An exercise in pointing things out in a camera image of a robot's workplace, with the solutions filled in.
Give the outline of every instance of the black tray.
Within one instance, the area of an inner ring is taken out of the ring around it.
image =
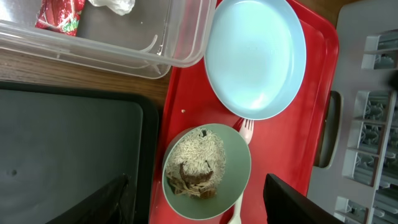
[[[158,123],[140,95],[0,82],[0,223],[82,222],[110,189],[124,221],[148,223]]]

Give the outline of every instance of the wooden table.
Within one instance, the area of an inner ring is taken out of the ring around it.
[[[336,25],[341,7],[357,0],[299,1]],[[164,106],[169,79],[170,72],[149,80],[0,49],[0,80],[139,93],[159,109]]]

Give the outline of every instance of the light blue plate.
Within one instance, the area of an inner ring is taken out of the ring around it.
[[[223,0],[205,53],[214,92],[234,114],[267,119],[282,112],[301,86],[303,29],[285,0]]]

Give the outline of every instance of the plastic fork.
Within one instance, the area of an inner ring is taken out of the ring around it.
[[[246,141],[246,144],[250,143],[251,138],[253,137],[253,131],[254,131],[254,121],[249,119],[244,119],[242,122],[241,129],[239,130],[239,134]],[[241,194],[241,196],[239,196],[239,198],[235,202],[234,215],[232,216],[232,219],[228,222],[228,224],[242,224],[241,220],[242,200],[243,200],[243,193]]]

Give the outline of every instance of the white rice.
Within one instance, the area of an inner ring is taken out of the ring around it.
[[[184,173],[198,176],[213,171],[212,185],[221,182],[225,169],[224,142],[212,131],[201,128],[186,135],[171,153],[166,165],[166,173],[181,179],[180,164]]]

